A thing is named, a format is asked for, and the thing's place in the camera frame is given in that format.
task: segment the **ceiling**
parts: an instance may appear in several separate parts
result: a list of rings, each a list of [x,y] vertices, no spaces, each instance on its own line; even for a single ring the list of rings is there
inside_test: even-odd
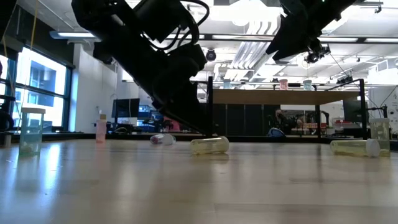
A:
[[[84,31],[76,22],[70,6],[71,1],[39,0],[38,18],[57,31]],[[133,7],[139,2],[126,1]],[[224,2],[221,0],[206,0],[205,2],[211,7],[211,13],[210,18],[200,26],[201,33],[274,34],[278,29],[277,15],[280,9],[266,6],[277,5],[278,0],[239,0],[232,1],[234,3],[231,6],[220,6],[220,2]],[[379,14],[374,13],[376,6],[349,8],[343,13],[340,24],[330,24],[326,34],[398,37],[398,1],[382,0],[382,2],[384,4]],[[19,4],[27,11],[34,12],[35,0],[19,0]],[[191,5],[190,10],[195,19],[200,18],[204,13],[199,6]],[[245,18],[260,19],[261,22],[245,21]],[[234,81],[241,79],[269,82],[274,76],[278,77],[283,74],[284,78],[290,79],[290,82],[302,82],[302,80],[310,78],[316,80],[317,83],[325,83],[330,81],[330,77],[341,73],[341,69],[352,70],[354,77],[366,78],[368,69],[375,66],[375,63],[383,61],[384,57],[398,57],[398,45],[330,44],[331,54],[335,59],[327,56],[309,69],[305,69],[300,57],[292,58],[290,66],[269,65],[274,62],[268,60],[268,55],[264,55],[265,48],[264,52],[262,51],[262,47],[266,47],[264,43],[201,41],[200,44],[205,52],[207,49],[215,49],[217,59],[215,62],[208,63],[205,71],[199,73],[195,78],[199,80],[205,79],[209,72],[214,72],[218,67],[225,67],[225,69],[219,70],[217,75],[219,80],[226,75],[228,67],[243,67],[246,68],[247,73],[232,70],[233,74],[229,72],[229,76]]]

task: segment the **pink bottle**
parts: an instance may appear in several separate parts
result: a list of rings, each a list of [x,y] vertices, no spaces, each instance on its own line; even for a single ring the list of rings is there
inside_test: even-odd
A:
[[[106,136],[106,114],[101,114],[97,120],[97,131],[95,134],[95,141],[97,143],[104,143]]]

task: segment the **wooden shelf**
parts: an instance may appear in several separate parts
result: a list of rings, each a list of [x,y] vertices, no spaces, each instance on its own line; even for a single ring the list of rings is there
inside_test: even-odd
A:
[[[213,90],[213,103],[242,105],[324,105],[359,96],[359,91]]]

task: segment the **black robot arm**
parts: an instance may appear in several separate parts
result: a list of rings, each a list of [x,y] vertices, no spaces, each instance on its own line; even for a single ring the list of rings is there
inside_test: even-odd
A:
[[[199,0],[187,1],[209,10]],[[142,0],[134,9],[125,0],[72,0],[72,8],[79,25],[101,41],[95,43],[94,57],[104,63],[115,59],[162,114],[201,133],[209,132],[208,115],[190,82],[207,63],[196,43],[198,24],[208,12],[197,24],[179,0]],[[191,34],[190,43],[168,53],[149,40],[162,42],[174,30],[179,34],[186,28],[184,37]]]

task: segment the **computer monitor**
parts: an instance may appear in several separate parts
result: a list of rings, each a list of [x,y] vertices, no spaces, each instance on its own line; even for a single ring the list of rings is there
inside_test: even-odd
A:
[[[1,1],[0,7],[0,40],[6,33],[8,23],[10,21],[11,15],[14,12],[15,6],[17,5],[17,0],[7,0]]]
[[[344,120],[351,122],[362,122],[361,101],[343,100]],[[366,121],[369,121],[369,111],[366,110]]]
[[[138,117],[139,99],[113,100],[112,118]]]

